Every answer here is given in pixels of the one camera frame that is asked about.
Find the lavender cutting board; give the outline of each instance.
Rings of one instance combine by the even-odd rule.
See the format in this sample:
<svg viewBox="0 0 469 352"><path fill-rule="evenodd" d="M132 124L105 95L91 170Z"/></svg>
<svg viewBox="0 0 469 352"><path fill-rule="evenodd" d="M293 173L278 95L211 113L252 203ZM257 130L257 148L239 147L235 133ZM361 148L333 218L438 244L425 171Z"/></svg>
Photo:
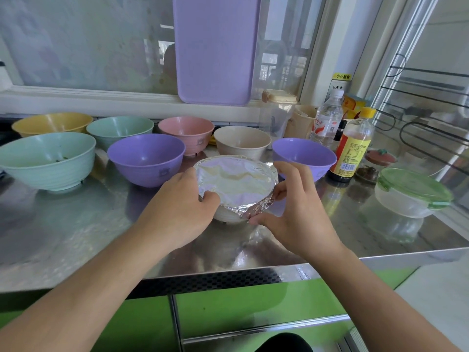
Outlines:
<svg viewBox="0 0 469 352"><path fill-rule="evenodd" d="M260 0L173 0L179 97L242 106L251 97Z"/></svg>

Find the pink bowl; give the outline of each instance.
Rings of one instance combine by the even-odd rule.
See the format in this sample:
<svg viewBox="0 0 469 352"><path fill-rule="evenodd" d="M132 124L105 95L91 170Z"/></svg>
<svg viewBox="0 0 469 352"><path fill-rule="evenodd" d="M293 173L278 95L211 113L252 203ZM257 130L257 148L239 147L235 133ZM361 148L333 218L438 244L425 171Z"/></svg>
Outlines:
<svg viewBox="0 0 469 352"><path fill-rule="evenodd" d="M206 119L190 116L171 117L158 124L161 133L173 135L186 145L185 156L193 156L204 150L215 128Z"/></svg>

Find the bowl rim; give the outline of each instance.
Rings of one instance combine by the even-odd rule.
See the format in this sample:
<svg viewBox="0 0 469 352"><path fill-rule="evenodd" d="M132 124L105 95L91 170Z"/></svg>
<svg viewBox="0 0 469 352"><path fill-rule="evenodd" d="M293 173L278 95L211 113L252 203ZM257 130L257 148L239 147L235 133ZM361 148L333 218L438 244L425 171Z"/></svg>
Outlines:
<svg viewBox="0 0 469 352"><path fill-rule="evenodd" d="M0 165L0 168L2 169L14 169L14 170L22 170L22 169L36 169L36 168L41 168L41 167L46 167L46 166L53 166L53 165L59 165L59 164L62 164L62 163L66 163L66 162L69 162L71 160L74 160L78 157L81 157L87 153L89 153L90 151L94 151L95 147L96 147L96 139L92 136L92 135L87 135L86 133L81 133L81 132L51 132L51 133L44 133L43 135L35 135L35 136L29 136L29 137L24 137L24 138L19 138L15 141L12 141L10 143L14 143L16 141L23 141L23 140L28 140L28 138L34 138L34 137L38 137L38 136L44 136L44 135L63 135L65 133L71 133L73 135L85 135L85 136L88 136L88 137L91 137L93 139L93 146L91 146L91 148L87 149L85 152L83 153L80 153L78 154L77 156L74 156L72 158L68 158L68 159L65 159L65 160L62 160L60 162L56 162L56 163L48 163L48 164L41 164L41 165L31 165L31 166L4 166L4 165ZM3 146L0 146L1 147L4 147L4 146L8 146L10 143L7 143L7 144L4 144Z"/></svg>
<svg viewBox="0 0 469 352"><path fill-rule="evenodd" d="M114 146L116 145L117 143L121 142L121 141L124 141L124 140L127 140L128 138L133 138L133 137L137 137L137 136L145 136L145 135L164 135L164 136L168 136L168 137L171 137L171 138L174 138L178 141L180 141L182 143L182 145L184 146L183 147L183 151L181 152L181 154L178 154L176 157L170 159L170 160L167 160L166 162L162 162L162 163L157 163L157 164L149 164L149 165L130 165L130 164L123 164L123 163L118 163L114 160L111 159L111 157L109 156L109 150ZM150 167L150 166L157 166L157 165L163 165L163 164L167 164L175 159L178 159L180 156L183 156L184 155L184 152L186 151L186 145L184 144L183 141L181 141L179 138L173 136L173 135L165 135L164 133L146 133L146 134L143 134L143 135L131 135L131 136L128 136L128 137L125 137L117 142L114 142L112 145L109 146L108 150L107 150L107 157L108 159L113 162L114 164L116 165L123 165L123 166L127 166L127 167L130 167L130 168L147 168L147 167Z"/></svg>
<svg viewBox="0 0 469 352"><path fill-rule="evenodd" d="M196 135L180 135L180 134L178 134L178 133L170 133L170 132L167 132L167 131L161 129L160 123L162 123L162 122L164 122L164 121L166 121L166 120L169 121L169 120L171 120L171 119L178 119L178 118L193 118L193 119L203 120L203 121L205 121L205 122L210 122L210 124L212 124L212 129L211 129L210 131L197 133L196 135L206 135L207 133L213 132L213 130L214 130L214 128L215 128L215 125L213 124L212 121L207 120L207 119L204 119L204 118L202 118L202 117L197 117L197 116L176 116L176 117L168 117L168 118L162 119L160 122L158 122L158 129L159 129L160 131L164 132L163 135L164 135L164 134L167 134L167 135L172 135L172 136L175 136L175 137L194 137L194 136L196 136Z"/></svg>
<svg viewBox="0 0 469 352"><path fill-rule="evenodd" d="M149 129L147 129L147 130L144 130L144 131L142 131L142 132L138 132L138 133L132 134L132 135L144 135L146 132L148 132L148 131L150 131L150 130L153 130L153 128L155 127L155 123L154 123L151 119L146 118L146 117L140 117L140 116L109 116L109 117L103 117L103 118L101 118L101 119L98 119L98 120L96 120L96 121L91 122L90 124L88 124L88 125L86 126L86 131L88 131L88 133L89 133L90 135L92 135L92 136L101 137L101 138L126 138L126 137L132 136L132 135L96 135L95 133L93 133L92 131L90 131L90 130L88 129L88 128L89 128L90 126L92 126L94 123L97 123L97 122L99 122L99 121L101 121L101 120L114 119L114 118L130 118L130 119L132 119L132 120L135 119L135 118L137 118L137 119L144 119L144 120L150 121L150 122L153 124L151 128L149 128Z"/></svg>
<svg viewBox="0 0 469 352"><path fill-rule="evenodd" d="M281 142L281 141L283 141L283 142L302 142L302 143L306 143L306 142L316 143L316 142L310 141L310 140L308 140L308 139L294 138L294 137L291 137L291 138L290 138L290 137L288 137L288 138L279 138L278 140L274 141L274 142L272 143L272 152L274 152L276 155L278 155L279 157L281 157L282 159L284 159L285 162L298 163L298 164L307 165L307 166L310 166L310 167L313 167L313 168L324 168L325 166L331 167L331 166L334 165L334 164L337 162L337 160L338 160L337 155L336 155L331 149L329 149L329 148L327 148L327 147L324 147L323 145L321 145L321 144L319 144L319 143L316 143L317 145L326 148L330 153L332 153L332 154L334 155L335 161L334 161L331 165L329 165L329 164L326 164L326 165L314 165L314 164L305 164L305 163L295 162L295 161L293 161L293 160L291 160L291 159L285 158L283 155L281 155L280 153L278 153L278 152L275 150L275 148L274 148L274 146L276 146L275 144L276 144L277 142Z"/></svg>
<svg viewBox="0 0 469 352"><path fill-rule="evenodd" d="M258 132L262 132L262 134L265 135L266 138L269 137L269 142L268 142L266 145L263 145L263 146L261 146L261 147L246 148L246 147L236 147L236 146L233 146L233 145L229 145L229 144L226 144L225 142L220 141L219 139L217 139L216 134L217 134L217 132L218 132L219 130L223 130L223 129L225 129L225 128L235 128L235 127L236 127L236 128L240 128L240 127L241 127L241 128L248 128L248 129L252 129L252 130L258 131ZM221 144L224 144L225 146L228 146L228 147L230 147L230 148L236 148L236 149L241 149L241 150L247 150L247 151L266 148L266 147L268 147L268 146L272 143L272 138L271 138L266 132L264 132L263 130L260 130L260 129L255 129L254 127L249 127L249 126L223 126L223 127L220 127L219 129L217 129L217 130L213 133L213 136L215 137L215 140L216 140L217 142L220 142Z"/></svg>
<svg viewBox="0 0 469 352"><path fill-rule="evenodd" d="M49 115L57 115L59 113L74 113L74 114L79 114L79 115L82 115L82 116L86 116L88 117L87 119L87 122L81 126L78 126L78 127L74 127L72 129L69 129L69 130L66 130L66 131L57 131L57 132L46 132L46 133L38 133L38 132L25 132L25 131L20 131L20 130L17 130L15 127L18 123L21 123L21 122L26 122L28 119L32 118L32 117L38 117L38 116L49 116ZM63 132L73 132L73 131L76 131L76 130L79 130L79 129L82 129L84 127L87 127L89 126L91 123L93 122L93 117L86 114L86 113L82 113L82 112L52 112L52 113L41 113L41 114L38 114L38 115L32 115L32 116L28 116L28 117L25 117L23 119L20 119L16 122L14 122L12 125L11 125L11 129L14 130L15 132L21 134L21 133L24 133L25 135L48 135L49 133L63 133Z"/></svg>

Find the mint green bowl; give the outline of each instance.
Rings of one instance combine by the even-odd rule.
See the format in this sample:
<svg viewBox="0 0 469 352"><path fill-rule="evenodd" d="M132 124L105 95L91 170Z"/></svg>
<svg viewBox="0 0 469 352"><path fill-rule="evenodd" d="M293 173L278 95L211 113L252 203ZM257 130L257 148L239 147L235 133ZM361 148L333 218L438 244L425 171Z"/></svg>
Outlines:
<svg viewBox="0 0 469 352"><path fill-rule="evenodd" d="M144 117L106 117L90 123L86 130L96 138L98 148L105 151L115 142L131 135L151 133L155 123Z"/></svg>
<svg viewBox="0 0 469 352"><path fill-rule="evenodd" d="M85 133L33 135L0 147L0 169L35 189L65 190L91 172L95 146Z"/></svg>

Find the purple bowl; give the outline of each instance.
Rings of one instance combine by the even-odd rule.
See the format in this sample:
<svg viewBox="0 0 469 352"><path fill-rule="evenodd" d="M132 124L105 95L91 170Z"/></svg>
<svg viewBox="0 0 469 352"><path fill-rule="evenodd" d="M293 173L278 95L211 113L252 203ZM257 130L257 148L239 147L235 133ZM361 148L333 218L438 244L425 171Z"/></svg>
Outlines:
<svg viewBox="0 0 469 352"><path fill-rule="evenodd" d="M129 182L156 188L178 172L185 150L179 138L150 133L117 141L107 156Z"/></svg>
<svg viewBox="0 0 469 352"><path fill-rule="evenodd" d="M321 179L337 161L334 152L323 145L301 138L281 138L272 143L273 160L306 164L314 181Z"/></svg>

